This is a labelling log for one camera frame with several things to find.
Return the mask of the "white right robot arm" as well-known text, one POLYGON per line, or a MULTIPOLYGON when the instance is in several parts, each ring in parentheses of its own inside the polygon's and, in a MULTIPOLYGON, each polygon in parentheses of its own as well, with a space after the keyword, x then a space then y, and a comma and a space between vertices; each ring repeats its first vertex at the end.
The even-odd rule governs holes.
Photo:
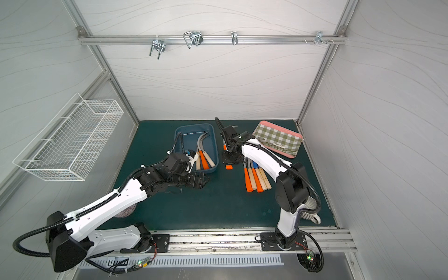
POLYGON ((291 249, 300 235, 301 215, 320 211, 320 198, 316 190, 305 174, 299 171, 300 164, 292 164, 276 156, 248 132, 239 134, 234 127, 224 127, 220 121, 217 125, 229 156, 238 163, 241 158, 255 162, 275 182, 275 200, 281 208, 275 240, 281 250, 291 249))

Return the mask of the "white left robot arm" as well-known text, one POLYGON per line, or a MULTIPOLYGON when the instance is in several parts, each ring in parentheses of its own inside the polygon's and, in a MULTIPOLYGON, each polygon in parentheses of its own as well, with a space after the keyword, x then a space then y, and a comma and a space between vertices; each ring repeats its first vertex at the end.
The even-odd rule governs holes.
POLYGON ((115 250, 153 250, 154 238, 142 222, 112 230, 98 227, 169 187, 203 187, 207 182, 204 174, 193 171, 199 158, 192 150, 186 154, 172 153, 161 163, 141 166, 119 188, 95 202, 67 214, 57 211, 50 215, 48 222, 62 223, 45 237, 54 271, 64 272, 88 257, 115 250))

